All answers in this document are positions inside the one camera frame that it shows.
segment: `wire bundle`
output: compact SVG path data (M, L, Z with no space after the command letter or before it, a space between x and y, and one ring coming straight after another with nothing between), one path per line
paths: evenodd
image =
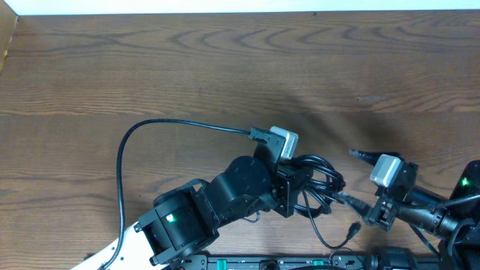
M344 177L341 175L341 173L336 171L335 168L323 157L312 154L304 154L294 158L293 161L303 167L312 168L325 175L325 181L319 181L312 178L307 180L307 183L301 191L305 200L305 206L296 204L293 209L299 215L310 219L313 230L323 245L332 250L342 248L360 230L360 223L353 223L346 235L345 240L339 245L332 246L323 239L320 231L317 228L317 225L315 224L314 218L317 218L321 214L331 214L332 208L330 207L330 204L332 202L343 204L341 201L338 201L334 198L334 194L342 191L342 189L345 187ZM307 193L309 193L320 204L318 208L310 207Z

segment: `green led light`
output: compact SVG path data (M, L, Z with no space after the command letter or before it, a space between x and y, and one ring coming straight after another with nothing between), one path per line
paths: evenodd
M462 186L466 186L466 185L468 185L468 184L469 184L469 182L468 182L467 177L466 177L466 178L463 178L463 179L462 179Z
M168 221L169 223L175 222L175 217L173 216L173 214L169 214L165 218L166 221Z

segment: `cable connector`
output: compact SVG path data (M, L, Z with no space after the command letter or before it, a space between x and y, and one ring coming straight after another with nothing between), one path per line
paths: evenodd
M352 223L352 225L350 225L350 228L348 229L348 233L346 234L346 238L348 240L352 239L353 236L355 236L360 231L361 228L362 228L362 225L360 224L360 222L356 221L356 222Z

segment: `white wall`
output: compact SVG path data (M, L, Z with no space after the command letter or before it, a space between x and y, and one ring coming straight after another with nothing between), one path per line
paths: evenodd
M480 9L480 0L5 0L19 15Z

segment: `wooden table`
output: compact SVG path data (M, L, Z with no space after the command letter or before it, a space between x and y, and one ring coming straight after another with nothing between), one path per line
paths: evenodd
M480 12L26 16L0 77L0 269L67 269L117 237L115 161L149 118L278 125L373 203L371 167L348 149L402 151L449 196L480 148ZM255 143L174 124L124 153L127 224L183 183L211 180ZM343 241L341 205L316 223ZM428 249L401 221L348 247ZM213 254L329 254L308 219L275 212L220 229Z

